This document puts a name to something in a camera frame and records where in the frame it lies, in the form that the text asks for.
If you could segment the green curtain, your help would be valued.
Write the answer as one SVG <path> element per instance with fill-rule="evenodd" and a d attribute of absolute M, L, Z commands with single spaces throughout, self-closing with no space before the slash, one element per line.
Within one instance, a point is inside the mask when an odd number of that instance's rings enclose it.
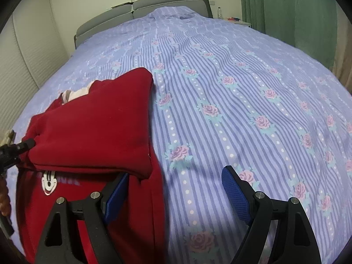
<path fill-rule="evenodd" d="M 252 28 L 298 48 L 331 69 L 337 45 L 335 0 L 241 0 Z"/>

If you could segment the red Mickey sweater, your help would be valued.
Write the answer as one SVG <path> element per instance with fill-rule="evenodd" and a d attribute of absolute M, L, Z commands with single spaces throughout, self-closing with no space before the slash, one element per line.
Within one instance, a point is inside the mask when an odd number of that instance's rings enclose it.
<path fill-rule="evenodd" d="M 18 165 L 16 217 L 26 260 L 33 263 L 53 204 L 89 197 L 125 172 L 128 194 L 108 225 L 125 263 L 165 263 L 162 172 L 150 138 L 153 76 L 133 69 L 95 81 L 68 103 L 56 99 L 33 116 L 26 138 L 35 146 Z"/>

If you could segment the white bedside table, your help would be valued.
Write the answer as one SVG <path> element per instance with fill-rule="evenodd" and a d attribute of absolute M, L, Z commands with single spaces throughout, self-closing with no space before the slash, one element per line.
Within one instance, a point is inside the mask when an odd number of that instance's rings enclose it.
<path fill-rule="evenodd" d="M 224 20 L 224 21 L 232 23 L 232 24 L 237 24 L 237 25 L 241 25 L 241 26 L 245 26 L 245 27 L 249 27 L 249 28 L 252 27 L 252 25 L 250 23 L 243 22 L 241 20 L 233 20 L 233 19 L 228 19 L 228 18 L 220 18 L 220 20 Z"/>

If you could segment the grey padded headboard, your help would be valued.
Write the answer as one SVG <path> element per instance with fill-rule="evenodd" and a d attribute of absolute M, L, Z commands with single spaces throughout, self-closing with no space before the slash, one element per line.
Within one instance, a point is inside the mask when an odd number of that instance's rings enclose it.
<path fill-rule="evenodd" d="M 114 6 L 82 24 L 74 36 L 75 47 L 93 35 L 130 20 L 141 18 L 161 7 L 186 6 L 201 16 L 212 18 L 209 0 L 136 0 Z"/>

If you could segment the purple floral striped bedsheet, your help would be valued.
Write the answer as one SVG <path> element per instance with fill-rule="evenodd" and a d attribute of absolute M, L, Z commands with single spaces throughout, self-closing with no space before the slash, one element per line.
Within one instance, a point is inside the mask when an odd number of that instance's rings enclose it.
<path fill-rule="evenodd" d="M 162 172 L 165 263 L 230 263 L 247 226 L 221 181 L 225 166 L 268 197 L 299 199 L 322 263 L 351 239 L 351 95 L 304 52 L 251 28 L 158 8 L 93 35 L 30 100 L 16 121 L 58 98 L 86 95 L 95 81 L 137 68 L 153 76 L 150 138 Z M 5 202 L 16 246 L 18 169 Z"/>

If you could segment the beige sheer curtain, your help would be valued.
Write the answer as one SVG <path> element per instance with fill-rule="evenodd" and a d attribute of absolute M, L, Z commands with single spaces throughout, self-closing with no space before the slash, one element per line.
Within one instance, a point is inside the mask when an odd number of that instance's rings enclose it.
<path fill-rule="evenodd" d="M 343 9 L 337 4 L 337 44 L 332 73 L 351 93 L 352 87 L 352 26 Z"/>

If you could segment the clear plastic bottle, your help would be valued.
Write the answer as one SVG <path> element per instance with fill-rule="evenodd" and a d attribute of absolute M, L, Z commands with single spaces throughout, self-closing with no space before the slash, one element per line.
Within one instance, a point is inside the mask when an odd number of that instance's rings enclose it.
<path fill-rule="evenodd" d="M 221 7 L 217 8 L 217 19 L 223 19 Z"/>

